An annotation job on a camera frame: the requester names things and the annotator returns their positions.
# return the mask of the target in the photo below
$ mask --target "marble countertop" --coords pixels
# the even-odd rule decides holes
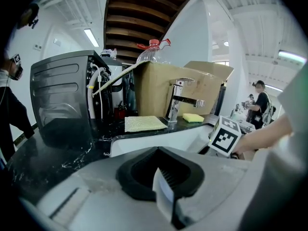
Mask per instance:
[[[14,154],[6,171],[19,194],[36,204],[51,188],[85,165],[108,158],[112,142],[119,139],[166,134],[214,126],[218,117],[206,115],[204,122],[178,122],[161,130],[125,133],[124,120],[54,119],[38,130]]]

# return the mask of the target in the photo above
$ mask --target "sink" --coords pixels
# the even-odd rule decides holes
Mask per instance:
[[[111,145],[110,156],[119,156],[152,146],[168,146],[181,151],[198,153],[208,144],[208,134],[212,130],[213,127],[204,125],[167,134],[116,140]]]

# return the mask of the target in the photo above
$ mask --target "yellow cloth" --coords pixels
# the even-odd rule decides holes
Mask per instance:
[[[156,116],[125,117],[125,132],[138,132],[167,128]]]
[[[196,115],[196,114],[183,114],[184,120],[187,122],[203,122],[204,118],[202,116]]]

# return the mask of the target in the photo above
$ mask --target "fluorescent light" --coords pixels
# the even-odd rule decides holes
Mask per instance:
[[[268,88],[271,88],[271,89],[274,89],[274,90],[283,92],[283,90],[281,90],[281,89],[279,89],[279,88],[277,88],[277,87],[272,87],[272,86],[270,86],[270,85],[265,85],[265,86],[268,87]]]
[[[90,28],[84,29],[84,31],[87,34],[88,38],[90,39],[91,43],[94,45],[94,47],[99,47],[99,45],[98,45],[98,43],[97,43],[97,41],[96,41],[96,39],[95,39],[91,29]]]
[[[287,52],[287,51],[279,51],[278,55],[285,57],[285,58],[289,58],[289,59],[298,61],[298,62],[303,63],[303,64],[307,61],[307,59],[305,57],[295,55],[295,54]]]

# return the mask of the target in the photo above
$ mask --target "chrome faucet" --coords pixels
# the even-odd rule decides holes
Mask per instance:
[[[204,107],[205,101],[199,99],[182,97],[182,90],[184,85],[189,85],[194,82],[191,78],[173,79],[170,81],[168,96],[167,96],[167,111],[165,120],[168,123],[176,123],[178,112],[180,109],[180,102],[190,103],[194,107]]]

